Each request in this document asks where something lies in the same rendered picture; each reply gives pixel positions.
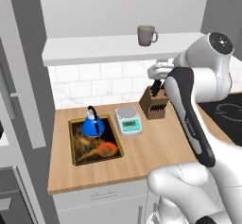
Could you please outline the white open wall cabinet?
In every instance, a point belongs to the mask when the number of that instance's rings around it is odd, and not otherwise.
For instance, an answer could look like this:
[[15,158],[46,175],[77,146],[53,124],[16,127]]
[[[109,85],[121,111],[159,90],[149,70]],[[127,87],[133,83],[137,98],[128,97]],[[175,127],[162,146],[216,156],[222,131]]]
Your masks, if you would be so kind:
[[[174,57],[200,36],[206,0],[41,0],[46,66]],[[159,39],[138,43],[137,27]]]

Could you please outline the wooden knife block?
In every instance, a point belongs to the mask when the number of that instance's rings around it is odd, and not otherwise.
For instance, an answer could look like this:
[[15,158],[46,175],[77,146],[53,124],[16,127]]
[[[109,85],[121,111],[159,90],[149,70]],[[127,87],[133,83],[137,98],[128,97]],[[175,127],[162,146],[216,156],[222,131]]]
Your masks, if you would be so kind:
[[148,120],[165,117],[165,107],[168,103],[168,97],[161,86],[162,82],[155,80],[151,86],[147,86],[139,101],[139,105]]

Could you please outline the grey tall appliance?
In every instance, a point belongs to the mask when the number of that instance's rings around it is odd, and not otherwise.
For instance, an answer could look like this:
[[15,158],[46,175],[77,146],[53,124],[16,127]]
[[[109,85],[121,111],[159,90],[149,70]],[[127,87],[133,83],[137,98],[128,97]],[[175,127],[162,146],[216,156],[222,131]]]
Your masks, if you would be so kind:
[[10,98],[8,81],[4,72],[5,62],[6,56],[0,40],[0,122],[4,129],[0,139],[1,167],[17,165],[22,158],[19,141],[12,124],[12,120],[16,117],[16,112],[13,107],[13,101]]

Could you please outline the grey cabinet door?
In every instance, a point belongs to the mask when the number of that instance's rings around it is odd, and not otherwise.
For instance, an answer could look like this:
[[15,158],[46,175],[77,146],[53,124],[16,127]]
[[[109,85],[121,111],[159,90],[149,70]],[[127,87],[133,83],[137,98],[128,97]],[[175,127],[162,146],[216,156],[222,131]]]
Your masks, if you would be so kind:
[[236,45],[242,27],[242,0],[207,0],[200,31],[219,32]]
[[33,148],[46,146],[11,0],[0,0],[0,38]]

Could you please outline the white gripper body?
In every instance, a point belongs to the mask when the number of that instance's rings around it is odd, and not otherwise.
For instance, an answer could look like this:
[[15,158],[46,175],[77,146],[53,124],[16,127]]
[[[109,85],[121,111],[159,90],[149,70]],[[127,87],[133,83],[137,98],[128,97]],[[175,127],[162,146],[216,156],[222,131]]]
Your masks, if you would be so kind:
[[174,68],[174,64],[164,59],[157,59],[156,62],[147,69],[147,75],[150,79],[165,79],[168,73]]

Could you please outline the grey mug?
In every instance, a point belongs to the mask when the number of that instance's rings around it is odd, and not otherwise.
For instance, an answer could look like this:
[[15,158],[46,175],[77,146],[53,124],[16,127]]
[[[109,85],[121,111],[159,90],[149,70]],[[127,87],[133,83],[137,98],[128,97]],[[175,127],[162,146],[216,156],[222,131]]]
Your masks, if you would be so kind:
[[137,27],[138,43],[141,46],[151,46],[159,39],[159,34],[154,26],[141,25]]

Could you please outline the white kitchen scale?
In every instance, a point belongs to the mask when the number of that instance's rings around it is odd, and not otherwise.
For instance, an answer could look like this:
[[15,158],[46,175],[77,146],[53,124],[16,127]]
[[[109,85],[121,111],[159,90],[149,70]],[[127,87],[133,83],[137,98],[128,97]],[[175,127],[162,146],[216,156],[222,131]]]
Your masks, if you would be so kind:
[[142,133],[141,118],[135,107],[120,107],[114,111],[116,125],[123,136]]

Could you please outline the dark painted tray, gold frame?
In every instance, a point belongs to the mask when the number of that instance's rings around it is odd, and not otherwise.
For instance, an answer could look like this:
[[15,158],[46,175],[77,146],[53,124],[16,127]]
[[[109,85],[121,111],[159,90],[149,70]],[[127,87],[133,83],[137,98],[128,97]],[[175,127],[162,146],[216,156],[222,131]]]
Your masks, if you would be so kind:
[[92,164],[124,156],[111,117],[104,114],[100,116],[100,119],[103,121],[105,129],[99,137],[87,137],[82,133],[81,127],[84,118],[68,122],[73,165]]

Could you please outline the dark grey oven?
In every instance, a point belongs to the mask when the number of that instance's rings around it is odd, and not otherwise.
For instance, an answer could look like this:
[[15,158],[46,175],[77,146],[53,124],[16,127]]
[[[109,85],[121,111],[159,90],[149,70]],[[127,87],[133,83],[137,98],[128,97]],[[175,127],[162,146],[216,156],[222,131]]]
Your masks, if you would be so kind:
[[36,224],[16,166],[0,167],[0,224]]

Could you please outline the black hob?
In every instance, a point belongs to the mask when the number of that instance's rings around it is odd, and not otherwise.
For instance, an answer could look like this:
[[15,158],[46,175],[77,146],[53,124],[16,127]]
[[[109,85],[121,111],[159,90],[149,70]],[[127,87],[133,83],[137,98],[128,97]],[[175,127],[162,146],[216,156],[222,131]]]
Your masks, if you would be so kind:
[[199,106],[238,146],[242,146],[242,93],[229,94],[216,102],[199,103]]

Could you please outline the white drawer front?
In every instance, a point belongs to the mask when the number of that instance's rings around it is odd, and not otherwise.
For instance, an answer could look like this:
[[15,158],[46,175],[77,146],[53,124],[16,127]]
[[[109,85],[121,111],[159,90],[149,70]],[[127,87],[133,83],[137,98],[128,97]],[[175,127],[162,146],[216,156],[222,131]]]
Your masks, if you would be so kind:
[[[107,193],[114,191],[116,197],[91,200],[91,196],[97,193]],[[58,212],[76,209],[77,207],[87,207],[102,203],[112,203],[132,198],[143,198],[147,195],[147,180],[128,181],[114,185],[106,185],[96,188],[66,192],[53,196]]]

